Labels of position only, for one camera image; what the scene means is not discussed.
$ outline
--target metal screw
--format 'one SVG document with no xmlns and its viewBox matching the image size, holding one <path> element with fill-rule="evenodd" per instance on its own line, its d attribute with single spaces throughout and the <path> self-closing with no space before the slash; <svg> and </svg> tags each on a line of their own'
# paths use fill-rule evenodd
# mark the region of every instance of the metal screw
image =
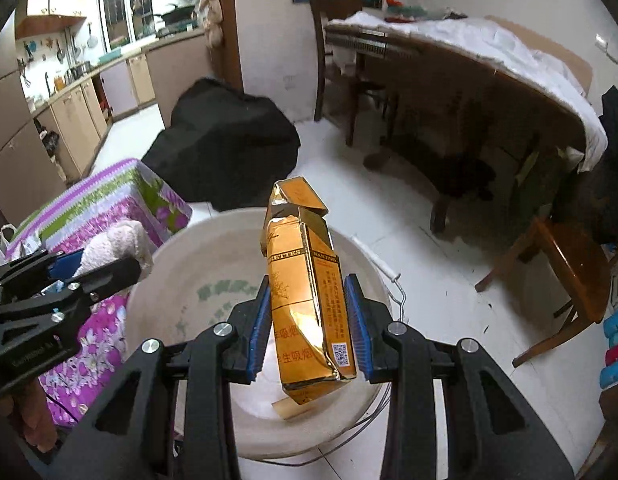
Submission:
<svg viewBox="0 0 618 480">
<path fill-rule="evenodd" d="M 407 331 L 407 326 L 399 321 L 394 321 L 387 325 L 387 330 L 393 335 L 402 335 Z"/>
<path fill-rule="evenodd" d="M 160 348 L 160 342 L 157 339 L 147 339 L 142 343 L 142 351 L 145 354 L 153 354 L 158 348 Z"/>
<path fill-rule="evenodd" d="M 218 323 L 214 326 L 214 334 L 220 337 L 228 336 L 233 331 L 230 323 Z"/>
<path fill-rule="evenodd" d="M 480 348 L 480 345 L 478 344 L 478 342 L 475 339 L 463 339 L 460 342 L 460 346 L 462 348 L 462 350 L 464 350 L 465 352 L 468 352 L 469 354 L 473 354 L 475 352 L 478 351 L 478 349 Z"/>
</svg>

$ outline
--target white tile floor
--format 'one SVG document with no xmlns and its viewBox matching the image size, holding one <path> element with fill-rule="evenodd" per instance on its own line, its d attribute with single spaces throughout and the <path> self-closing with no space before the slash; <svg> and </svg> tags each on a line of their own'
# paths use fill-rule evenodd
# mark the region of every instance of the white tile floor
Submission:
<svg viewBox="0 0 618 480">
<path fill-rule="evenodd" d="M 141 158 L 163 128 L 157 106 L 114 125 L 94 166 Z M 415 169 L 392 159 L 382 173 L 370 173 L 362 158 L 377 145 L 383 129 L 375 114 L 359 118 L 356 145 L 347 148 L 332 123 L 297 124 L 302 140 L 301 174 L 327 203 L 327 221 L 341 232 L 370 245 L 402 273 L 409 323 L 426 337 L 457 342 L 470 336 L 489 351 L 545 422 L 577 471 L 602 428 L 598 375 L 606 340 L 595 325 L 554 351 L 516 370 L 512 359 L 559 328 L 551 313 L 566 294 L 542 256 L 518 264 L 502 282 L 483 294 L 473 285 L 506 249 L 506 217 L 502 202 L 467 198 L 452 205 L 442 237 L 428 229 L 436 192 Z M 496 187 L 506 189 L 506 183 Z M 192 222 L 217 214 L 207 204 L 194 204 Z M 357 439 L 328 457 L 301 468 L 241 460 L 243 478 L 375 480 L 384 451 L 387 413 Z M 440 440 L 444 431 L 439 428 Z M 446 477 L 446 447 L 439 443 L 438 478 Z"/>
</svg>

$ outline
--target wooden chair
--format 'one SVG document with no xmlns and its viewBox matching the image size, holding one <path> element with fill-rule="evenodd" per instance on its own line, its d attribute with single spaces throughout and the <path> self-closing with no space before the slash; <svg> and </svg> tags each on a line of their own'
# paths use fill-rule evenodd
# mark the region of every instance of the wooden chair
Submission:
<svg viewBox="0 0 618 480">
<path fill-rule="evenodd" d="M 335 65 L 335 63 L 327 63 L 327 57 L 332 58 L 333 52 L 328 52 L 324 44 L 322 17 L 325 16 L 328 20 L 345 20 L 349 16 L 353 16 L 359 10 L 362 10 L 362 1 L 363 0 L 309 0 L 318 51 L 318 92 L 315 99 L 315 114 L 313 120 L 319 121 L 322 118 L 326 80 L 328 79 L 329 81 L 346 87 L 349 106 L 349 124 L 346 133 L 347 146 L 353 144 L 360 94 L 377 92 L 384 89 L 384 86 L 372 81 L 365 81 L 359 78 L 358 74 L 351 76 L 343 75 L 340 72 L 340 68 Z"/>
<path fill-rule="evenodd" d="M 569 311 L 557 334 L 532 346 L 513 360 L 519 367 L 529 359 L 556 348 L 593 323 L 600 323 L 609 300 L 611 264 L 600 245 L 573 224 L 555 224 L 549 219 L 534 218 L 531 227 L 516 240 L 497 266 L 475 286 L 482 292 L 490 282 L 511 270 L 525 251 L 543 251 L 570 300 L 553 316 Z"/>
</svg>

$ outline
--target countertop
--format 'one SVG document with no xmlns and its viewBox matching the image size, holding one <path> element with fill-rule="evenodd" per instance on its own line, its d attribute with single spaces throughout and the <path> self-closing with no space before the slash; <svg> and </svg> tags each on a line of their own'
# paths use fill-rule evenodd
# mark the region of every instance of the countertop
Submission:
<svg viewBox="0 0 618 480">
<path fill-rule="evenodd" d="M 32 118 L 37 117 L 39 114 L 47 110 L 49 106 L 53 105 L 58 99 L 61 99 L 62 97 L 70 93 L 71 91 L 75 90 L 78 86 L 82 85 L 84 82 L 87 82 L 89 79 L 97 76 L 100 72 L 104 72 L 107 68 L 111 68 L 112 66 L 115 66 L 118 63 L 122 63 L 126 61 L 127 59 L 135 57 L 135 56 L 139 56 L 140 54 L 146 54 L 147 52 L 150 52 L 151 50 L 154 50 L 156 48 L 168 46 L 170 44 L 177 43 L 179 41 L 190 40 L 191 38 L 196 38 L 198 36 L 203 36 L 203 35 L 204 35 L 204 30 L 202 28 L 195 28 L 193 30 L 188 30 L 186 32 L 180 32 L 179 34 L 174 34 L 173 36 L 169 36 L 168 38 L 163 38 L 162 40 L 155 40 L 140 48 L 131 50 L 125 53 L 123 56 L 118 57 L 117 59 L 114 59 L 112 61 L 109 61 L 108 63 L 98 65 L 91 72 L 89 72 L 86 76 L 81 77 L 80 79 L 74 81 L 73 83 L 66 86 L 59 92 L 56 92 L 55 94 L 51 95 L 51 97 L 49 97 L 43 105 L 41 105 L 40 107 L 36 108 L 34 111 L 31 112 L 31 117 Z"/>
</svg>

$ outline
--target kitchen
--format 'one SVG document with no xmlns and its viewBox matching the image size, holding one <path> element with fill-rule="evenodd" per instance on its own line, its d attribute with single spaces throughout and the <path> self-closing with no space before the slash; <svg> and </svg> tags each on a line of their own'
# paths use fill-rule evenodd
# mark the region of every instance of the kitchen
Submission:
<svg viewBox="0 0 618 480">
<path fill-rule="evenodd" d="M 234 26 L 233 0 L 225 1 Z M 237 38 L 210 48 L 192 14 L 198 2 L 19 1 L 0 35 L 4 220 L 18 224 L 87 176 L 119 121 L 156 107 L 168 126 L 182 92 L 206 75 L 241 85 L 239 62 L 235 81 L 227 66 L 239 56 Z M 53 162 L 41 129 L 58 133 Z"/>
</svg>

